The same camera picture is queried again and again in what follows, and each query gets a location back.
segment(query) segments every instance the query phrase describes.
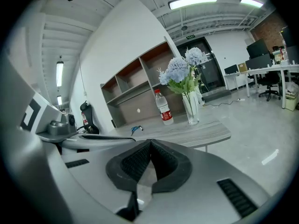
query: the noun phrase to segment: cardboard box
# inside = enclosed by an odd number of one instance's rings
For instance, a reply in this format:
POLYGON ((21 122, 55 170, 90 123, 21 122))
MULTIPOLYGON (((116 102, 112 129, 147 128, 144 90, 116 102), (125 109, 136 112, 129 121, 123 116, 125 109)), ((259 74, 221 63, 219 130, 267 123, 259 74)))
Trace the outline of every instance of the cardboard box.
POLYGON ((285 108, 294 111, 298 104, 298 93, 286 93, 285 94, 285 108))
POLYGON ((241 64, 238 64, 238 67, 239 67, 239 71, 240 72, 246 72, 247 71, 247 65, 246 63, 241 63, 241 64))

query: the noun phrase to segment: flower vase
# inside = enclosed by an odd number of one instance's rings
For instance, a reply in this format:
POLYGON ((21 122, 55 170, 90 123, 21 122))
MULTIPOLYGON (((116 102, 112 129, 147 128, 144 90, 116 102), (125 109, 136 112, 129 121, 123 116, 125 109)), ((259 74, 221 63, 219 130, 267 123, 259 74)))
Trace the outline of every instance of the flower vase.
POLYGON ((196 92, 192 91, 183 95, 183 103, 190 125, 196 125, 199 122, 199 105, 196 92))

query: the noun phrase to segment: white wall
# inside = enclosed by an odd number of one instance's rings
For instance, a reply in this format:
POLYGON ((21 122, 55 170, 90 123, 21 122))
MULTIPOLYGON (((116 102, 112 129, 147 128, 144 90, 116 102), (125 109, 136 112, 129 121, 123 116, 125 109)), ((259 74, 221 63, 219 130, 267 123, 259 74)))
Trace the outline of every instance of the white wall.
MULTIPOLYGON (((225 68, 249 60, 249 54, 246 50, 246 43, 249 39, 251 39, 251 37, 249 37, 247 32, 226 32, 206 36, 206 40, 218 61, 222 75, 225 75, 225 68)), ((244 76, 245 75, 240 75, 236 78, 238 86, 245 84, 244 76)), ((228 88, 230 90, 236 88, 233 79, 230 79, 228 82, 228 88)))
MULTIPOLYGON (((102 133, 112 130, 111 115, 102 95, 100 84, 108 81, 124 66, 152 47, 165 41, 174 53, 179 52, 157 18, 139 0, 123 0, 103 20, 84 47, 81 58, 82 77, 87 101, 93 106, 95 119, 102 133)), ((75 74, 70 106, 78 119, 83 96, 80 70, 75 74)))
POLYGON ((13 67, 20 76, 29 84, 36 92, 40 93, 38 88, 36 72, 32 68, 28 59, 28 51, 26 45, 26 28, 15 28, 10 40, 7 44, 7 55, 13 67))

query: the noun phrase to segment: computer monitor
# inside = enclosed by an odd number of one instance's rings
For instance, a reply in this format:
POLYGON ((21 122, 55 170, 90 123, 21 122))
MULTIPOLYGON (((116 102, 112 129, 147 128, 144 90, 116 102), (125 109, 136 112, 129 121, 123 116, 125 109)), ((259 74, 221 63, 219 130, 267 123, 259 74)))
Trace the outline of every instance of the computer monitor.
POLYGON ((246 50, 251 59, 269 53, 263 38, 246 47, 246 50))
POLYGON ((246 61, 247 69, 250 68, 251 70, 265 68, 268 67, 268 65, 272 66, 272 61, 270 59, 269 53, 246 61))
POLYGON ((229 75, 229 74, 237 73, 239 70, 237 65, 232 65, 230 67, 225 68, 224 71, 225 74, 229 75))
POLYGON ((291 64, 293 64, 293 61, 295 64, 299 64, 299 50, 297 46, 286 47, 286 52, 291 64))

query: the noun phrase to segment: water bottle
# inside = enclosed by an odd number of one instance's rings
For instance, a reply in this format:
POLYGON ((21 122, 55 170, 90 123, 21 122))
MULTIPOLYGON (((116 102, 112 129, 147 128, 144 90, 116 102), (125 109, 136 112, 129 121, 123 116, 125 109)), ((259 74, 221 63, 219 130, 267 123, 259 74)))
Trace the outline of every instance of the water bottle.
POLYGON ((160 111, 163 123, 165 125, 173 124, 173 117, 168 107, 166 98, 160 93, 159 89, 155 90, 155 94, 156 94, 156 105, 160 111))

